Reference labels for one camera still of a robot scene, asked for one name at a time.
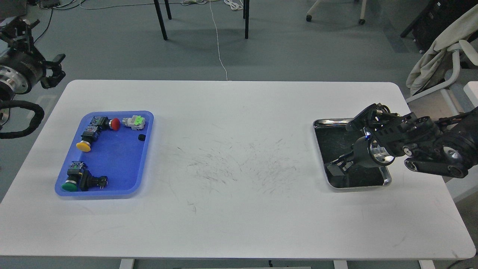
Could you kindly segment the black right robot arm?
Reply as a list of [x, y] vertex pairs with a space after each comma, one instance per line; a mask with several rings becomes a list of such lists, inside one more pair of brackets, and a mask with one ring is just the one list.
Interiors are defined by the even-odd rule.
[[374, 103], [346, 124], [347, 131], [365, 132], [351, 151], [325, 164], [333, 176], [343, 176], [353, 166], [381, 167], [406, 155], [408, 170], [464, 178], [477, 165], [477, 112], [433, 121], [414, 113], [401, 116], [386, 105]]

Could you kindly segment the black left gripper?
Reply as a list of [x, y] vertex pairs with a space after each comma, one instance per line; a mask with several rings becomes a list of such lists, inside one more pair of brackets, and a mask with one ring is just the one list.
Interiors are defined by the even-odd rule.
[[66, 57], [64, 53], [52, 61], [35, 53], [28, 54], [35, 49], [31, 30], [39, 23], [40, 20], [30, 22], [19, 16], [1, 21], [0, 39], [10, 47], [0, 56], [1, 94], [27, 94], [39, 81], [43, 89], [50, 89], [65, 78], [61, 66]]

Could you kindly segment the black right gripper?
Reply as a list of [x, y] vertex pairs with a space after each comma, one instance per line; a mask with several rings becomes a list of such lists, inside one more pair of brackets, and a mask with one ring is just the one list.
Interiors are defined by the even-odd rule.
[[392, 164], [395, 157], [380, 145], [373, 136], [360, 137], [351, 146], [352, 152], [340, 155], [336, 160], [326, 164], [332, 176], [345, 176], [352, 166], [380, 167]]

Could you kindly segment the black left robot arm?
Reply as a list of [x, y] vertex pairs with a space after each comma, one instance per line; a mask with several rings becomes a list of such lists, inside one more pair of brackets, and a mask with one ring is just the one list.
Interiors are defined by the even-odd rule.
[[1, 41], [7, 44], [0, 57], [1, 127], [9, 122], [12, 109], [26, 109], [34, 113], [25, 129], [1, 132], [1, 139], [30, 135], [40, 126], [45, 115], [40, 105], [16, 100], [15, 96], [29, 93], [37, 83], [44, 89], [56, 87], [66, 75], [61, 65], [65, 59], [63, 53], [53, 60], [46, 60], [35, 46], [31, 31], [38, 24], [39, 20], [30, 23], [19, 16], [1, 22]]

